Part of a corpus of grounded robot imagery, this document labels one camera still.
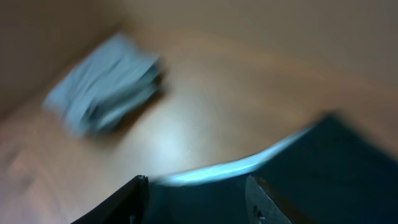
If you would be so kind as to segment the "black shorts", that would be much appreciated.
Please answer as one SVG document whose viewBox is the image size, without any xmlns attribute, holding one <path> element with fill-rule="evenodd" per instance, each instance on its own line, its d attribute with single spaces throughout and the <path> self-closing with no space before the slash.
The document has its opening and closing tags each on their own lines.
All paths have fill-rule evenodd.
<svg viewBox="0 0 398 224">
<path fill-rule="evenodd" d="M 397 222 L 397 162 L 336 114 L 251 175 L 314 223 Z M 246 179 L 152 185 L 144 223 L 247 223 Z"/>
</svg>

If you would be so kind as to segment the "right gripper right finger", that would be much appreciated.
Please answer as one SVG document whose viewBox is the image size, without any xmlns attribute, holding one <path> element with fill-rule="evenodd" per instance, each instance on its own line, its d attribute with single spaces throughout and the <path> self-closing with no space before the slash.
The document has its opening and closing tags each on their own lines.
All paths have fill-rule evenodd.
<svg viewBox="0 0 398 224">
<path fill-rule="evenodd" d="M 246 179 L 245 199 L 250 224 L 291 224 L 253 176 Z"/>
</svg>

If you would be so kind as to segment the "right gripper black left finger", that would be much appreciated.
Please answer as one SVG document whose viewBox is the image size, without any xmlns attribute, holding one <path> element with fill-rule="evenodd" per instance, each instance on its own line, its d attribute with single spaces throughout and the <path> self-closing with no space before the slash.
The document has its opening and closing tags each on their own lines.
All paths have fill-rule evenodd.
<svg viewBox="0 0 398 224">
<path fill-rule="evenodd" d="M 149 199 L 148 177 L 137 175 L 72 224 L 140 224 Z"/>
</svg>

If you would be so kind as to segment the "folded grey shorts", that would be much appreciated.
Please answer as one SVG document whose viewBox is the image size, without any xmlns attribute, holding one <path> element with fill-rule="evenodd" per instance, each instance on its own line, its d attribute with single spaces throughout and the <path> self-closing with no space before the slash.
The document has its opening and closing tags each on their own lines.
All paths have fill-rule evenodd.
<svg viewBox="0 0 398 224">
<path fill-rule="evenodd" d="M 108 132 L 158 91 L 161 71 L 159 54 L 118 33 L 73 67 L 43 107 L 76 136 Z"/>
</svg>

